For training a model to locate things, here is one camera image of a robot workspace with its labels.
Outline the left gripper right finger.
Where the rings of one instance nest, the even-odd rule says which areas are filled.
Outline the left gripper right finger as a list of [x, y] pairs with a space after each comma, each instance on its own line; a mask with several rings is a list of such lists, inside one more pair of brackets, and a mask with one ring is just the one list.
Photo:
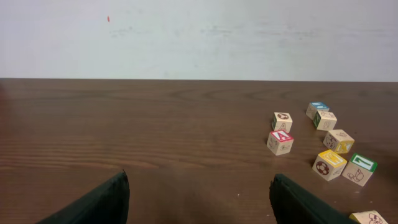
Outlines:
[[277, 223], [355, 224], [284, 174], [276, 174], [269, 187], [269, 199]]

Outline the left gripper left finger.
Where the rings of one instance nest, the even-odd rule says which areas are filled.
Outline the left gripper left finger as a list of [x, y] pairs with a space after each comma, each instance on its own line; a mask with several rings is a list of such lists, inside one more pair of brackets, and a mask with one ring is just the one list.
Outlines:
[[129, 198], [128, 177], [122, 171], [39, 224], [126, 224]]

